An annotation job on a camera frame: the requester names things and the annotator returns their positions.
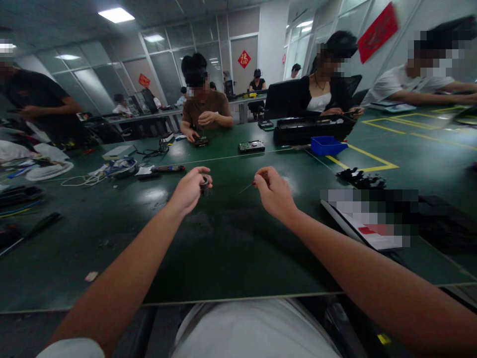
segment brown t-shirt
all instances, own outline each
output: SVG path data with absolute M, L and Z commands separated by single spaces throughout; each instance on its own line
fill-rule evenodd
M 205 112 L 218 112 L 224 117 L 231 117 L 229 100 L 222 92 L 210 91 L 209 97 L 205 103 L 200 103 L 195 99 L 188 99 L 184 104 L 184 109 L 182 110 L 182 120 L 188 123 L 194 123 L 197 129 L 202 129 L 202 126 L 199 125 L 199 116 Z M 204 129 L 215 129 L 219 128 L 220 125 L 216 122 L 207 124 Z

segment fluorescent light panel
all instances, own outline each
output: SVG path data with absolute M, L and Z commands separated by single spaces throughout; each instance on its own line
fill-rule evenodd
M 313 21 L 305 21 L 305 22 L 302 22 L 300 25 L 298 25 L 297 27 L 304 27 L 304 26 L 308 26 L 308 25 L 311 25 L 313 23 Z
M 55 56 L 55 58 L 71 61 L 71 60 L 77 60 L 78 58 L 81 58 L 81 57 L 74 56 L 74 55 L 60 55 L 60 56 Z
M 148 42 L 159 42 L 164 40 L 164 38 L 161 35 L 151 35 L 151 36 L 145 36 L 144 39 Z
M 98 14 L 100 14 L 102 17 L 107 18 L 109 21 L 114 23 L 134 20 L 134 16 L 132 16 L 122 7 L 100 11 L 98 12 Z

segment dark hair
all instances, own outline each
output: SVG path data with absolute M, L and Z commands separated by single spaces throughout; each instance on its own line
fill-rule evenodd
M 414 42 L 414 48 L 425 51 L 457 49 L 463 41 L 472 41 L 476 37 L 476 18 L 473 15 L 465 16 L 423 31 L 421 39 Z
M 328 41 L 322 45 L 319 57 L 316 56 L 313 60 L 310 73 L 317 70 L 318 60 L 344 60 L 353 57 L 356 51 L 358 51 L 357 40 L 356 36 L 349 31 L 340 30 L 332 34 Z
M 124 101 L 124 96 L 121 93 L 117 93 L 113 97 L 114 103 L 121 103 Z
M 207 61 L 200 53 L 185 56 L 180 66 L 189 87 L 202 87 L 207 79 Z

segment blue plastic box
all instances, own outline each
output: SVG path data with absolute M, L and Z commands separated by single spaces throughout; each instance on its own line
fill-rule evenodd
M 346 148 L 346 143 L 338 142 L 333 136 L 312 137 L 312 151 L 318 156 L 336 155 Z

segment table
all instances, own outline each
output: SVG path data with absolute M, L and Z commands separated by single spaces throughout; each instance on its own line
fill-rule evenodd
M 167 124 L 169 126 L 169 131 L 174 132 L 174 133 L 179 133 L 180 132 L 180 123 L 177 119 L 178 114 L 182 114 L 182 107 L 180 107 L 178 109 L 170 109 L 170 110 L 166 110 L 166 111 L 160 110 L 157 113 L 145 114 L 145 115 L 136 116 L 136 117 L 129 117 L 129 118 L 123 118 L 123 119 L 106 118 L 106 120 L 107 120 L 108 123 L 114 125 L 119 132 L 121 132 L 122 129 L 119 126 L 119 124 L 137 122 L 137 121 L 141 121 L 141 120 L 144 120 L 144 119 L 166 117 L 167 118 Z
M 256 102 L 267 99 L 267 94 L 259 94 L 257 97 L 240 98 L 229 101 L 230 105 L 238 104 L 238 112 L 240 116 L 240 124 L 248 123 L 248 107 L 250 102 Z
M 214 188 L 180 226 L 145 304 L 340 292 L 298 238 L 266 213 L 254 188 L 238 194 L 263 166 L 273 165 L 289 182 L 300 209 L 334 228 L 337 225 L 320 206 L 319 190 L 343 188 L 332 171 L 344 166 L 370 172 L 378 168 L 388 188 L 437 194 L 476 219 L 475 174 L 465 168 L 475 160 L 472 141 L 477 132 L 428 129 L 442 121 L 421 111 L 398 119 L 381 119 L 381 113 L 367 111 L 348 137 L 350 148 L 336 157 L 320 158 L 327 166 L 304 151 L 276 147 L 273 132 L 262 131 L 256 123 L 207 131 L 208 147 L 195 148 L 182 140 L 164 157 L 150 159 L 155 165 L 184 164 L 188 169 L 208 166 Z M 454 144 L 457 136 L 459 145 Z M 238 143 L 249 140 L 264 141 L 265 153 L 239 155 Z M 154 139 L 130 143 L 140 151 L 157 145 Z M 116 146 L 72 158 L 75 168 L 64 176 L 99 168 L 101 155 Z M 171 173 L 150 181 L 128 178 L 92 187 L 37 183 L 47 203 L 40 212 L 13 216 L 9 223 L 26 231 L 52 211 L 64 218 L 1 258 L 0 312 L 69 309 L 90 285 L 84 281 L 86 275 L 106 269 L 165 206 L 181 177 Z M 422 239 L 398 255 L 434 285 L 476 283 L 474 256 L 446 257 Z

